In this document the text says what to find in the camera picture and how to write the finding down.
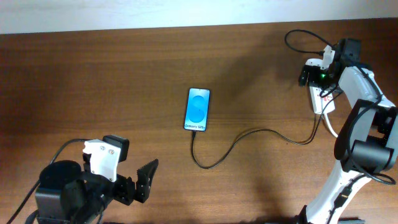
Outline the blue Samsung smartphone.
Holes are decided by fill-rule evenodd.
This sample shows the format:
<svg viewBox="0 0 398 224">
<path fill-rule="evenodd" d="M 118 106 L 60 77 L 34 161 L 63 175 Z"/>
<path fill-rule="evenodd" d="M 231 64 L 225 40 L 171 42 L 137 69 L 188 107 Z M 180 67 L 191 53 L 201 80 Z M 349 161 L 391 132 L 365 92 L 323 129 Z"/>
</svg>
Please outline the blue Samsung smartphone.
<svg viewBox="0 0 398 224">
<path fill-rule="evenodd" d="M 184 129 L 205 132 L 208 121 L 210 90 L 190 88 L 188 91 Z"/>
</svg>

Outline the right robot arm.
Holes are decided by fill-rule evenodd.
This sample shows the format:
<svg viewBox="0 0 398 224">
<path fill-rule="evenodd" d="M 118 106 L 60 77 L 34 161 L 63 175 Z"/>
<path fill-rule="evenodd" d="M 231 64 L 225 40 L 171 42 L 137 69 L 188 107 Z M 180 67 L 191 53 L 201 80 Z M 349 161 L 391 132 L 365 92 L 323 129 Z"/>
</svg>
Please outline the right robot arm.
<svg viewBox="0 0 398 224">
<path fill-rule="evenodd" d="M 338 223 L 353 197 L 371 180 L 394 185 L 384 175 L 397 160 L 397 107 L 378 87 L 370 67 L 359 61 L 361 43 L 341 39 L 328 44 L 322 58 L 306 61 L 300 86 L 341 91 L 351 113 L 335 141 L 333 170 L 317 197 L 304 206 L 296 223 Z"/>
</svg>

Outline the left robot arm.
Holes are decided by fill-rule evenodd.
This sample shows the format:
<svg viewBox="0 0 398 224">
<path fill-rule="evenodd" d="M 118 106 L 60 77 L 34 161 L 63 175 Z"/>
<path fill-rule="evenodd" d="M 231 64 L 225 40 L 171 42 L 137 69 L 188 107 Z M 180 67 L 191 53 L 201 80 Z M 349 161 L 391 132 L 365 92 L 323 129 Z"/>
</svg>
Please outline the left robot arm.
<svg viewBox="0 0 398 224">
<path fill-rule="evenodd" d="M 90 164 L 58 161 L 47 166 L 39 176 L 35 191 L 37 209 L 26 223 L 91 223 L 102 218 L 113 201 L 129 206 L 144 203 L 150 194 L 152 179 L 159 165 L 157 159 L 137 170 L 137 181 L 116 176 L 116 181 L 91 173 Z"/>
</svg>

